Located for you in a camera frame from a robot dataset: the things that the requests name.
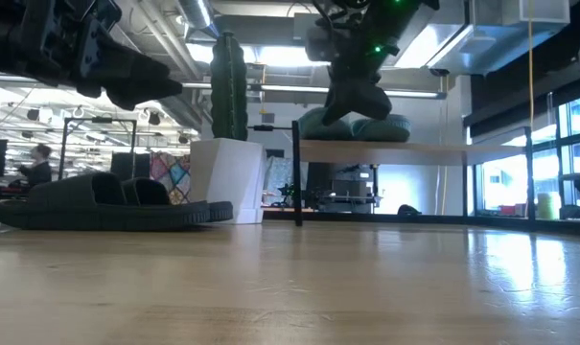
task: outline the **person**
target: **person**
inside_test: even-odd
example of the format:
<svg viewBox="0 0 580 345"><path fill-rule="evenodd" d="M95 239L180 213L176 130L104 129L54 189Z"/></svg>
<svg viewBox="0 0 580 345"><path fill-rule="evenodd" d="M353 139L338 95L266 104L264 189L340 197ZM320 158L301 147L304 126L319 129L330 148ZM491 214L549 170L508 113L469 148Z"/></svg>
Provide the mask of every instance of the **person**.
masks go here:
<svg viewBox="0 0 580 345"><path fill-rule="evenodd" d="M49 155L51 148L46 145L38 144L30 151L34 163L30 168L21 166L19 172L28 178L30 187L35 185L51 182L51 166L49 165Z"/></svg>

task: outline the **shelf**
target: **shelf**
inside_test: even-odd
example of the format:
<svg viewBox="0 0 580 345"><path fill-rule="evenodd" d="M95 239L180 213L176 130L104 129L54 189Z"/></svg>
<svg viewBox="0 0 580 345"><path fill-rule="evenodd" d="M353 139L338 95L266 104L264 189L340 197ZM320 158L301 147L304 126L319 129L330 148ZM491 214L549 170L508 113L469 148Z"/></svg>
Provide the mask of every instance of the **shelf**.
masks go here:
<svg viewBox="0 0 580 345"><path fill-rule="evenodd" d="M300 141L300 160L318 163L471 166L524 153L524 148L507 146Z"/></svg>

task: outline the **wooden floor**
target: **wooden floor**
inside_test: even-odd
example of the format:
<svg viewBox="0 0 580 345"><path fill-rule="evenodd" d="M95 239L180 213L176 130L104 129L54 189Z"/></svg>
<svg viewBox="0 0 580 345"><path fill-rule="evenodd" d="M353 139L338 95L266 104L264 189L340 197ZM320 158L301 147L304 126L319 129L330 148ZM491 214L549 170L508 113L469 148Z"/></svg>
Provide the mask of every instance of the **wooden floor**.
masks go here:
<svg viewBox="0 0 580 345"><path fill-rule="evenodd" d="M290 222L0 236L0 345L580 344L580 238Z"/></svg>

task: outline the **slide sandal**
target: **slide sandal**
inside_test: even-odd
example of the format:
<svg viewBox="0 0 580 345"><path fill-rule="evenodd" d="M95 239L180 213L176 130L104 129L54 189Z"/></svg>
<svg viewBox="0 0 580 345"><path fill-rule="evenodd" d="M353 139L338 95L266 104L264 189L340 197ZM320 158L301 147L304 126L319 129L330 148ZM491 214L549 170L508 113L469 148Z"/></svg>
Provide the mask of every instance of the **slide sandal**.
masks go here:
<svg viewBox="0 0 580 345"><path fill-rule="evenodd" d="M171 206L151 193L139 197L152 205L129 204L112 173L71 177L35 186L26 201L1 202L0 222L26 230L168 231L210 218L205 201Z"/></svg>
<svg viewBox="0 0 580 345"><path fill-rule="evenodd" d="M147 178L133 178L122 183L126 199L130 205L171 205L168 191L161 183ZM189 208L191 203L175 205ZM233 215L230 201L209 202L209 222L231 220Z"/></svg>

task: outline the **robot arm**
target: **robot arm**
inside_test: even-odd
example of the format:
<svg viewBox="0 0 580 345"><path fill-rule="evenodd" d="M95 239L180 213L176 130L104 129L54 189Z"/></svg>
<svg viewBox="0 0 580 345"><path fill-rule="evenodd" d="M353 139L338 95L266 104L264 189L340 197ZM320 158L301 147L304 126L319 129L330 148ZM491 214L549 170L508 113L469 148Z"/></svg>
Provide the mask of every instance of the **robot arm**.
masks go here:
<svg viewBox="0 0 580 345"><path fill-rule="evenodd" d="M392 104L380 87L378 71L388 55L400 53L397 42L422 7L439 10L438 0L332 0L339 11L326 13L308 33L307 55L329 61L330 90L324 125L358 112L382 120Z"/></svg>
<svg viewBox="0 0 580 345"><path fill-rule="evenodd" d="M113 0L0 0L0 72L74 86L87 97L104 88L129 110L181 93L166 65L111 38L121 15Z"/></svg>

